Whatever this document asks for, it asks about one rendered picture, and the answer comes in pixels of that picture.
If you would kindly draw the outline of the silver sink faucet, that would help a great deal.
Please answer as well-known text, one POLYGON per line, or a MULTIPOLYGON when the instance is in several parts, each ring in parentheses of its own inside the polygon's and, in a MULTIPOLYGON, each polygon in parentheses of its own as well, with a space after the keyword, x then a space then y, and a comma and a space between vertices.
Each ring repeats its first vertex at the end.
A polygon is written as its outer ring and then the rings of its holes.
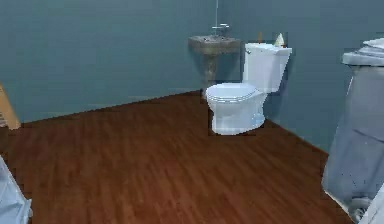
POLYGON ((221 21, 220 1, 221 0, 215 0, 215 22, 211 27, 215 36, 225 36, 227 30, 230 28, 230 25, 227 22, 221 21))

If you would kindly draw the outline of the tan wooden furniture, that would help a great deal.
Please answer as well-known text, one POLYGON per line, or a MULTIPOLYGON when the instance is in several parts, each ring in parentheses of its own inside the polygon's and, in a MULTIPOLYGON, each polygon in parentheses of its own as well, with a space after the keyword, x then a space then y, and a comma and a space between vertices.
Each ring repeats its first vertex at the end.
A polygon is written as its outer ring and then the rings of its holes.
POLYGON ((21 127, 21 123, 15 111, 13 110, 13 107, 1 83, 0 83, 0 115, 3 118, 5 125, 10 130, 16 130, 21 127))

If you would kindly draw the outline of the pale blue white object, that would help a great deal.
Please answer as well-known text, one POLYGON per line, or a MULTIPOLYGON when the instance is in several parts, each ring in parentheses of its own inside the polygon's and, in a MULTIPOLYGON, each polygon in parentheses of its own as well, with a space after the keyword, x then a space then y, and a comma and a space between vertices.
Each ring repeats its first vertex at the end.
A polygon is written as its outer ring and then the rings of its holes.
POLYGON ((0 224, 28 224, 33 216, 31 203, 0 156, 0 224))

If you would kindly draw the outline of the grey stone pedestal sink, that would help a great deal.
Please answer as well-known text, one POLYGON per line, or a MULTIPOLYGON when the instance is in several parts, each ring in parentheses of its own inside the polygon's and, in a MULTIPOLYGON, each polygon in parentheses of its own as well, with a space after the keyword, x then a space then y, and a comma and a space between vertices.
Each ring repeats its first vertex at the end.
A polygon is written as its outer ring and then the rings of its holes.
POLYGON ((218 56, 237 53, 241 40, 220 35, 200 35, 189 37, 188 45, 203 55, 204 88, 208 88, 215 84, 218 56))

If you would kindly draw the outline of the white toilet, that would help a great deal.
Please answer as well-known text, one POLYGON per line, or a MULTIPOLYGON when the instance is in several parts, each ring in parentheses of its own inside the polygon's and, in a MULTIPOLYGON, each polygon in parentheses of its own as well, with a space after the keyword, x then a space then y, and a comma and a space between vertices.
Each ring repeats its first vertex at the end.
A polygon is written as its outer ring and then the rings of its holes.
POLYGON ((238 135, 263 125, 264 103, 269 94, 279 91, 292 52, 273 44, 245 44, 242 80, 215 84, 205 91, 214 133, 238 135))

